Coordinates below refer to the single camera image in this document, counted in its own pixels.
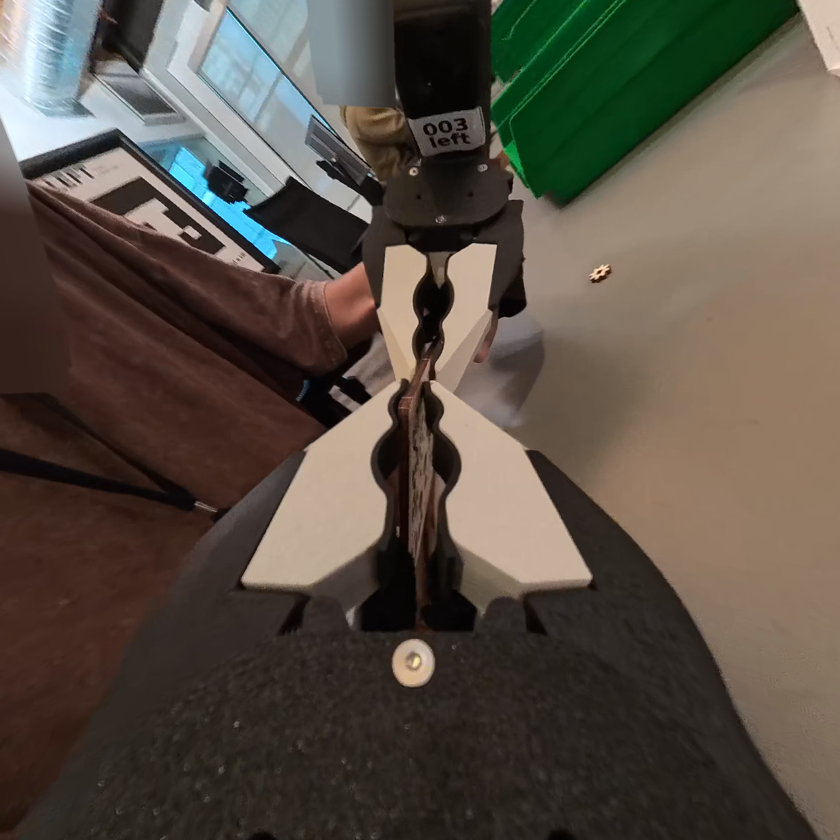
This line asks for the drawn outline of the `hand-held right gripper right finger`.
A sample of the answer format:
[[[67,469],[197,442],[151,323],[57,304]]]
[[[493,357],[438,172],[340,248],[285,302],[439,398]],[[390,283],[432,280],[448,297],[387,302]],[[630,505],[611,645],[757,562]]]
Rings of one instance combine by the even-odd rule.
[[[431,391],[460,463],[444,501],[460,593],[482,614],[499,598],[588,587],[592,572],[525,447],[441,384]]]

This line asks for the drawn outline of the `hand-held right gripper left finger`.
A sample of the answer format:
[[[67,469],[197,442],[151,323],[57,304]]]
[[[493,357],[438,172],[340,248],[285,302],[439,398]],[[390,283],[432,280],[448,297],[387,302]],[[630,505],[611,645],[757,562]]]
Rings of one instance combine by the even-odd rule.
[[[387,502],[373,455],[392,428],[389,406],[400,384],[306,447],[241,578],[246,590],[329,597],[345,612],[375,591]]]

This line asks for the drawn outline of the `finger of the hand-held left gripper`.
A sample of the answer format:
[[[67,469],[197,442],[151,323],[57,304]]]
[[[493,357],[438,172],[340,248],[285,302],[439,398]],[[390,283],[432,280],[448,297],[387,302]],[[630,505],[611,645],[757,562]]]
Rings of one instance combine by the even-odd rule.
[[[486,354],[496,329],[490,305],[495,245],[469,245],[429,258],[434,291],[429,310],[429,341],[436,351],[434,375],[456,389],[468,367]]]
[[[400,381],[411,381],[417,367],[415,338],[422,316],[416,296],[427,268],[427,257],[410,245],[385,249],[381,301],[376,311],[395,378]]]

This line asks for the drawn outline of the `laser-cut wooden model sheet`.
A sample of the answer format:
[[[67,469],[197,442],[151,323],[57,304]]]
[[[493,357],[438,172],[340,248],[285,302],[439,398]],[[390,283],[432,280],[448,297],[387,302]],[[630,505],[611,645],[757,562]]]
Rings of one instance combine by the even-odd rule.
[[[434,375],[438,345],[428,345],[416,363],[413,377],[396,403],[397,537],[413,562],[416,613],[427,603],[429,526],[434,507],[434,437],[429,426],[427,384]]]

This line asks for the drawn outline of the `person's left forearm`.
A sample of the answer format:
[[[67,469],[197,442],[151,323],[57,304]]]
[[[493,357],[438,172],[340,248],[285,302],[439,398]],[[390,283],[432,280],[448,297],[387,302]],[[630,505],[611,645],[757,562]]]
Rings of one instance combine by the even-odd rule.
[[[294,374],[319,378],[348,363],[327,281],[230,265],[66,192],[24,183],[57,279],[111,288],[292,402]]]

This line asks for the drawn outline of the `person's left hand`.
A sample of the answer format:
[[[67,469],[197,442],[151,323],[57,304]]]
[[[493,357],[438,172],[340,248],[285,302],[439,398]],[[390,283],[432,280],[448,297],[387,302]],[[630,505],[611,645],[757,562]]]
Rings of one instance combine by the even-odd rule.
[[[347,351],[372,340],[379,332],[375,300],[363,263],[328,282],[324,301],[332,328]]]

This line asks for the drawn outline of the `black metal floor stand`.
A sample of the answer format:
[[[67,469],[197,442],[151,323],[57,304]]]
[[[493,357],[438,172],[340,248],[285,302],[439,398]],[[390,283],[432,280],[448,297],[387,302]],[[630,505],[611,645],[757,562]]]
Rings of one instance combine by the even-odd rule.
[[[323,399],[333,427],[361,409],[372,397],[358,379],[341,376],[330,385]]]

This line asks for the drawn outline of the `black office chair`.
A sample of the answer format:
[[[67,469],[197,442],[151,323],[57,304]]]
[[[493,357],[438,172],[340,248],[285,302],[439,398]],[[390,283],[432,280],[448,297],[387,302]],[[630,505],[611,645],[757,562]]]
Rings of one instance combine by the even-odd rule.
[[[367,222],[294,177],[245,215],[309,257],[343,274],[361,261]]]

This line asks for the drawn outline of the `green plastic bin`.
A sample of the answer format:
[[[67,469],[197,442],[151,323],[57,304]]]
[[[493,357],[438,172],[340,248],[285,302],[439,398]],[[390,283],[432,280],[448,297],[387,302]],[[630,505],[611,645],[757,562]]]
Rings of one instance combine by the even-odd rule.
[[[569,203],[798,13],[793,1],[505,1],[491,117],[520,181]]]

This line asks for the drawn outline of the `black device on stand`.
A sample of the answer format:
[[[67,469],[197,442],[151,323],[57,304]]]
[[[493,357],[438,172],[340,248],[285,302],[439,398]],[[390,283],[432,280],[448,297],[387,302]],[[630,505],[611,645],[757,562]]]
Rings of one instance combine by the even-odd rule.
[[[207,189],[225,203],[236,204],[245,201],[248,193],[245,178],[225,163],[208,163],[203,177]]]

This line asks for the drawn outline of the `framed marker sign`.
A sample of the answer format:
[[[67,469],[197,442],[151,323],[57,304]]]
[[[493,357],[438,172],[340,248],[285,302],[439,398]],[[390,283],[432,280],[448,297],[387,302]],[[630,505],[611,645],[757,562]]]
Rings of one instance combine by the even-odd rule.
[[[118,130],[19,162],[25,179],[74,196],[228,265],[278,265]]]

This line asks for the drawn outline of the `grey wall fixture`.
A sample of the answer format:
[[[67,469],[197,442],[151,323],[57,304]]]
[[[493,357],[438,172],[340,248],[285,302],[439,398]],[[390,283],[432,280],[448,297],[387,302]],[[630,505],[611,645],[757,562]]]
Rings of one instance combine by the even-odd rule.
[[[361,194],[370,173],[368,164],[317,115],[309,119],[305,143],[315,153],[318,168],[334,181]]]

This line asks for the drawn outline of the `silver ventilation duct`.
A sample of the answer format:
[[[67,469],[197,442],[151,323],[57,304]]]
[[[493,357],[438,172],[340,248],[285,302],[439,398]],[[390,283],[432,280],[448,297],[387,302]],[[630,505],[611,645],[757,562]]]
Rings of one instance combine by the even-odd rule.
[[[15,71],[28,105],[50,115],[76,109],[101,5],[99,1],[20,4]]]

